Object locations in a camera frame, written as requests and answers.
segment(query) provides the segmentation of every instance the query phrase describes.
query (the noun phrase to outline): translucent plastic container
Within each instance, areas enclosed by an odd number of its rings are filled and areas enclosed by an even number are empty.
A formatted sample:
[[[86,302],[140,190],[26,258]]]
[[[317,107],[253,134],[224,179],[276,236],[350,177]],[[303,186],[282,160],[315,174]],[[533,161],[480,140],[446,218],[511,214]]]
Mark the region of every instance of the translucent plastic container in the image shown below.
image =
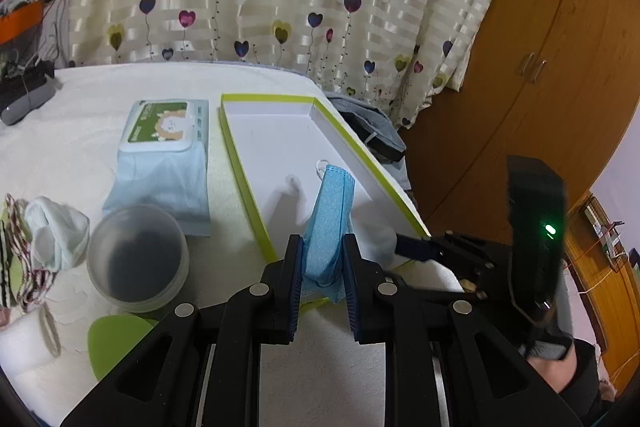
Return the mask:
[[[98,292],[131,313],[168,304],[189,272],[184,234],[178,222],[156,206],[112,212],[94,230],[87,252],[89,277]]]

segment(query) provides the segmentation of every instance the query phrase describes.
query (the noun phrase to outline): wardrobe handle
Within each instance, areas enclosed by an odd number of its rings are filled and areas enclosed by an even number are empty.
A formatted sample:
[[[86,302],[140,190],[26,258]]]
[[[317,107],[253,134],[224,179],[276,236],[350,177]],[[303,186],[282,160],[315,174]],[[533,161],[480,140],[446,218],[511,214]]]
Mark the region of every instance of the wardrobe handle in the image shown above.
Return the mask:
[[[527,72],[527,67],[529,66],[529,63],[531,62],[531,59],[533,57],[535,57],[536,54],[534,52],[530,52],[529,55],[527,55],[527,57],[524,59],[524,62],[522,64],[522,68],[520,69],[520,76],[524,76],[524,74]]]
[[[540,60],[540,63],[538,64],[536,71],[534,71],[531,77],[531,84],[536,83],[536,80],[538,79],[538,75],[540,74],[540,71],[542,71],[542,68],[545,67],[545,64],[546,64],[546,60]]]

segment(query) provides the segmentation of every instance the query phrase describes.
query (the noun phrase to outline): white table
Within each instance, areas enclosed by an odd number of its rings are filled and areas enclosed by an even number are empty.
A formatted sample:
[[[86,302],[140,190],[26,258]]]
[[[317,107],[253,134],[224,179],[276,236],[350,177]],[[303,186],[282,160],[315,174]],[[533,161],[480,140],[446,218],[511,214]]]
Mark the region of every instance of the white table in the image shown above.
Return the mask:
[[[298,74],[229,64],[96,66],[61,70],[56,76],[63,87],[52,100],[19,124],[0,127],[0,194],[26,200],[45,195],[71,204],[90,218],[93,229],[114,181],[118,141],[133,102],[208,99],[212,235],[188,240],[191,267],[185,293],[194,293],[196,304],[204,307],[257,282],[264,260],[226,154],[218,123],[220,95],[270,92],[324,99],[321,91]],[[337,115],[326,99],[324,103]],[[18,375],[12,384],[30,409],[56,426],[96,384],[86,346],[89,326],[118,310],[93,288],[84,263],[58,275],[47,305],[56,321],[61,356]],[[345,306],[303,314],[292,345],[263,348],[262,425],[381,425],[384,360],[382,345],[353,342]]]

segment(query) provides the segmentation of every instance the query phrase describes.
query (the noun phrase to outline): silver bolt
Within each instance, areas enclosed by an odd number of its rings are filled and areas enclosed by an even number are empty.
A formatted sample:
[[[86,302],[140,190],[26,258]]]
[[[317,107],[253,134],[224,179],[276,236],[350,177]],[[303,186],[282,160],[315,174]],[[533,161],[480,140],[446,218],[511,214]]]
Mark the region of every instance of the silver bolt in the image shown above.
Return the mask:
[[[267,293],[269,293],[269,285],[266,285],[264,282],[252,284],[251,288],[249,288],[249,293],[251,293],[251,295],[255,295],[256,297],[267,295]]]
[[[182,304],[178,304],[175,307],[175,314],[178,315],[178,317],[188,317],[189,315],[191,315],[194,311],[194,307],[193,304],[189,304],[188,302],[183,302]]]
[[[467,301],[455,301],[453,303],[453,310],[460,315],[468,315],[471,313],[471,304]]]
[[[395,295],[398,291],[398,286],[393,284],[392,282],[383,282],[378,285],[378,291],[382,293],[382,295]]]

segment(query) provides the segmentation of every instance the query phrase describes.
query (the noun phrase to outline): wardrobe door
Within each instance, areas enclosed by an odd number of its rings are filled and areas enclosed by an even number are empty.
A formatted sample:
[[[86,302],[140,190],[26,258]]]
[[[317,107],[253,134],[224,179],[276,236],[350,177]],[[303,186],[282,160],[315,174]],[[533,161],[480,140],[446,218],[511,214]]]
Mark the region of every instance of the wardrobe door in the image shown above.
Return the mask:
[[[510,241],[506,156],[544,160],[564,178],[569,209],[591,187],[640,97],[640,0],[562,0],[558,16],[500,129],[427,220]]]
[[[494,135],[526,80],[560,0],[492,0],[460,92],[445,89],[401,133],[423,219],[442,203]]]

